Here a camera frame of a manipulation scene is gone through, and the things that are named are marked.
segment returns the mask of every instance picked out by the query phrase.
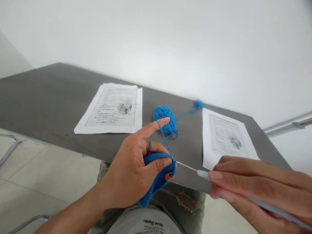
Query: blue yarn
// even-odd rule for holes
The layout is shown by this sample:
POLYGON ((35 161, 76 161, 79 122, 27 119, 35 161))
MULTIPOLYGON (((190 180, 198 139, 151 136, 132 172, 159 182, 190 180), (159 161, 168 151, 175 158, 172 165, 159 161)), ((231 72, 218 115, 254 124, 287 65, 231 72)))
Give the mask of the blue yarn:
POLYGON ((170 121, 167 125, 163 126, 161 130, 165 133, 168 133, 169 136, 172 136, 173 139, 176 139, 179 135, 179 131, 176 130, 175 124, 176 123, 180 124, 180 122, 176 121, 176 118, 174 117, 172 110, 169 107, 165 107, 165 106, 158 106, 155 108, 155 111, 153 114, 154 121, 157 121, 159 119, 166 118, 166 117, 170 117, 170 121))
MULTIPOLYGON (((165 135, 162 131, 162 129, 160 129, 160 131, 163 134, 163 137, 165 139, 165 135)), ((149 154, 150 152, 150 144, 149 144, 149 149, 148 149, 148 153, 147 156, 144 157, 144 164, 147 165, 150 162, 158 159, 158 158, 165 158, 165 157, 169 157, 172 160, 172 163, 165 167, 164 169, 162 169, 162 171, 160 173, 158 173, 158 175, 156 176, 154 182, 152 183, 151 187, 149 188, 148 192, 144 195, 144 197, 142 197, 139 201, 138 204, 142 207, 142 208, 147 208, 147 206, 149 205, 149 202, 151 200, 151 198, 153 197, 153 195, 158 192, 159 190, 161 190, 167 183, 168 181, 165 179, 165 175, 168 173, 172 173, 170 174, 170 178, 174 177, 175 173, 176 173, 176 160, 173 159, 172 154, 170 152, 169 146, 167 144, 167 141, 165 140, 169 154, 164 154, 164 153, 153 153, 153 154, 149 154)))
POLYGON ((158 106, 155 108, 154 114, 153 114, 153 120, 157 121, 159 119, 162 118, 166 118, 166 117, 170 117, 170 122, 163 126, 161 128, 161 130, 165 133, 168 133, 169 136, 167 136, 166 138, 164 137, 164 139, 168 139, 170 136, 173 139, 176 139, 179 136, 179 131, 176 129, 176 123, 180 124, 181 122, 179 122, 179 120, 187 113, 191 113, 191 114, 195 114, 196 112, 198 112, 199 110, 201 110, 202 108, 204 108, 204 103, 199 100, 196 99, 195 101, 193 101, 193 107, 195 107, 197 110, 194 109, 190 109, 189 111, 185 112, 184 114, 182 114, 177 120, 173 115, 172 110, 169 107, 165 107, 165 106, 158 106))

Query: hand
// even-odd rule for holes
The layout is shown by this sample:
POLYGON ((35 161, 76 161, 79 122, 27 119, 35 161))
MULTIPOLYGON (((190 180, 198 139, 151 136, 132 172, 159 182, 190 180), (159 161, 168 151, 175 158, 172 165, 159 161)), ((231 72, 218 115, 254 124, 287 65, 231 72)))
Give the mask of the hand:
MULTIPOLYGON (((159 119, 161 127, 168 124, 170 118, 159 119)), ((152 122, 136 133, 128 136, 122 143, 108 172, 102 178, 106 208, 125 208, 139 201, 149 190, 158 173, 172 163, 170 158, 154 160, 145 166, 143 157, 149 148, 149 138, 159 125, 152 122)), ((151 142, 150 152, 169 155, 166 148, 155 141, 151 142)))
POLYGON ((245 197, 277 206, 312 225, 312 177, 270 163, 223 156, 209 172, 210 196, 228 201, 259 233, 310 233, 245 197))

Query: white wall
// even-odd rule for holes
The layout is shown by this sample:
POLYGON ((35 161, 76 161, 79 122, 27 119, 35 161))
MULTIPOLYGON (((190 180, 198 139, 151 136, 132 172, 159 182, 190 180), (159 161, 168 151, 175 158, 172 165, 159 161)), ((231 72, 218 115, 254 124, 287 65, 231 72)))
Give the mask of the white wall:
POLYGON ((312 125, 270 139, 292 169, 312 176, 312 125))
POLYGON ((35 68, 75 64, 262 128, 311 111, 309 0, 3 0, 0 31, 35 68))
POLYGON ((33 69, 33 66, 0 32, 0 79, 33 69))

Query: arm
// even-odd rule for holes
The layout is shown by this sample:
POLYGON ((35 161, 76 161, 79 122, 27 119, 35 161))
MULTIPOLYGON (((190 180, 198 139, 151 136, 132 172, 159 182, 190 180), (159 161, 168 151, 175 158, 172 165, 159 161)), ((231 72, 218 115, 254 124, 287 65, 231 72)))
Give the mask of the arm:
POLYGON ((311 226, 312 177, 267 162, 230 156, 223 156, 209 177, 213 182, 211 197, 229 202, 260 234, 309 233, 246 197, 277 206, 311 226))
POLYGON ((105 189, 105 182, 101 180, 83 197, 42 225, 35 234, 87 233, 109 208, 105 189))
MULTIPOLYGON (((162 126, 170 118, 158 120, 162 126)), ((128 136, 117 152, 108 172, 90 191, 72 205, 56 214, 35 234, 85 234, 110 208, 125 208, 135 204, 149 190, 157 174, 172 163, 170 158, 157 159, 144 165, 150 137, 159 130, 156 122, 150 123, 128 136)), ((158 142, 151 142, 150 152, 169 152, 158 142)))

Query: metal chair leg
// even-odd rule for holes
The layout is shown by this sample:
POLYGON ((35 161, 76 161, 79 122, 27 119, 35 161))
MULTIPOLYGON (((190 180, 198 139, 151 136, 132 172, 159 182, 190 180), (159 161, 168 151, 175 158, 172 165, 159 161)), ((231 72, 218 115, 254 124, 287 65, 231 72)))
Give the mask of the metal chair leg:
POLYGON ((48 221, 49 219, 51 219, 53 217, 53 215, 49 215, 49 214, 42 214, 42 215, 38 215, 35 216, 33 218, 31 218, 30 220, 28 220, 27 222, 23 223, 22 225, 18 226, 17 228, 15 228, 14 230, 10 231, 8 234, 15 234, 18 231, 22 230, 24 227, 26 227, 27 225, 29 225, 31 222, 42 219, 45 221, 48 221))
POLYGON ((6 152, 4 157, 0 160, 0 168, 1 168, 4 164, 4 162, 8 159, 10 154, 13 152, 13 150, 17 147, 17 145, 19 144, 19 141, 13 135, 7 135, 7 134, 0 133, 0 136, 1 137, 8 137, 8 138, 11 138, 13 140, 13 145, 9 148, 9 150, 6 152))

